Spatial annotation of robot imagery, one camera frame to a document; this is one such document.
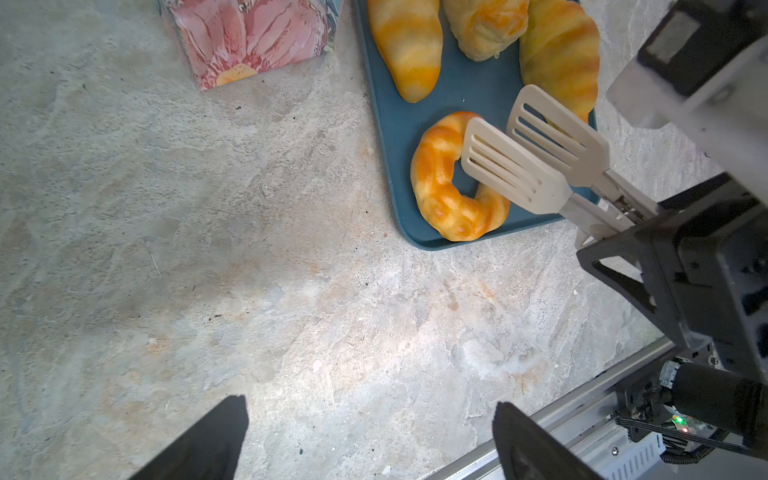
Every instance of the stone surface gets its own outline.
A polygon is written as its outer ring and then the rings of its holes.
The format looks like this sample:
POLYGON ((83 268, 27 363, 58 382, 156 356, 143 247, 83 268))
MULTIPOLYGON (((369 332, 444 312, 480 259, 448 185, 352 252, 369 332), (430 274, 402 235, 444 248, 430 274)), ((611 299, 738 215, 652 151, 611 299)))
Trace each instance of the stone surface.
MULTIPOLYGON (((584 3, 605 92, 666 2, 584 3)), ((332 54, 200 94, 154 0, 3 2, 3 476, 127 478, 244 394, 238 478, 418 478, 498 400, 533 412, 659 335, 566 223, 403 240, 352 13, 332 54)), ((652 197, 718 171, 671 126, 598 123, 652 197)))

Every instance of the croissant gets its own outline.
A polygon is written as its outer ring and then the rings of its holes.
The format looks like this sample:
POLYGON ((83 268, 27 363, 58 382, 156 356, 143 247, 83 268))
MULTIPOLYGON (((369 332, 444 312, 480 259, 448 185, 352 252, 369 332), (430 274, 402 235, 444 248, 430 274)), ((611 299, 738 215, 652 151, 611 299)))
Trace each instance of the croissant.
POLYGON ((368 0, 373 40, 400 96, 416 103, 440 76, 440 0, 368 0))
POLYGON ((443 0, 458 47, 474 61, 488 60, 528 27, 528 0, 443 0))
POLYGON ((576 2, 531 0, 520 37, 523 83, 535 84, 587 121, 598 99, 600 34, 576 2))

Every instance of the scratch on surface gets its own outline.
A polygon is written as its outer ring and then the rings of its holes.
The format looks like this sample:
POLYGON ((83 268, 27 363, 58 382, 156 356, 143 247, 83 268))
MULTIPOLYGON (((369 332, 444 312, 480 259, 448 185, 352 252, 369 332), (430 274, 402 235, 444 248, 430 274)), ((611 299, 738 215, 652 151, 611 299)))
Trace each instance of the scratch on surface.
POLYGON ((147 252, 149 252, 149 257, 152 259, 152 264, 154 265, 154 269, 157 270, 157 276, 159 276, 160 278, 163 278, 163 276, 160 275, 160 269, 157 268, 157 262, 154 261, 154 255, 152 254, 152 250, 149 250, 149 243, 145 241, 144 245, 147 246, 147 252))

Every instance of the black cable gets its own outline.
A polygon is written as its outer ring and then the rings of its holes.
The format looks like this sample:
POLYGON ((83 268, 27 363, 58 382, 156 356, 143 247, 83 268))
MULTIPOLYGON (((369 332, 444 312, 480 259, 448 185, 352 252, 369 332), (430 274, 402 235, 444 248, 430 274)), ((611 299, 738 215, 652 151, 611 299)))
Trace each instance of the black cable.
POLYGON ((733 443, 720 442, 717 440, 709 439, 707 437, 700 437, 698 435, 693 435, 692 433, 678 432, 677 430, 667 429, 661 425, 654 425, 652 423, 642 422, 641 420, 622 419, 621 417, 618 417, 616 418, 616 424, 621 425, 623 427, 627 427, 627 428, 641 429, 641 430, 647 430, 649 432, 661 433, 676 440, 688 440, 691 442, 700 443, 702 445, 708 445, 716 449, 723 449, 729 452, 734 452, 734 453, 739 453, 741 455, 747 455, 749 457, 759 458, 759 456, 755 452, 741 445, 734 445, 733 443))
MULTIPOLYGON (((715 430, 715 433, 710 435, 710 440, 716 440, 722 442, 728 436, 728 431, 723 429, 715 430)), ((706 457, 714 451, 714 447, 708 445, 699 445, 691 452, 685 453, 672 453, 664 452, 661 454, 661 461, 664 463, 672 463, 675 465, 692 465, 698 463, 702 458, 706 457)))

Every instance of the golden brown bread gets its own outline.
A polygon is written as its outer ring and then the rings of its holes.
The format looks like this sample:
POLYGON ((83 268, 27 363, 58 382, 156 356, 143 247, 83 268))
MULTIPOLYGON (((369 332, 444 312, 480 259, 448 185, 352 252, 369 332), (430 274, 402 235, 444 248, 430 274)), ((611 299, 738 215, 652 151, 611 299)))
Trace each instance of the golden brown bread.
POLYGON ((598 99, 600 33, 576 2, 531 0, 520 38, 523 83, 535 84, 587 121, 598 99))
POLYGON ((373 40, 400 96, 416 103, 440 76, 442 26, 439 0, 368 0, 373 40))
POLYGON ((509 200, 487 185, 480 184, 472 199, 452 183, 467 123, 478 116, 460 111, 444 117, 424 133, 411 161, 411 185, 422 217, 453 242, 475 240, 499 228, 509 215, 509 200))
POLYGON ((528 0, 443 0, 458 47, 474 61, 499 54, 528 27, 528 0))

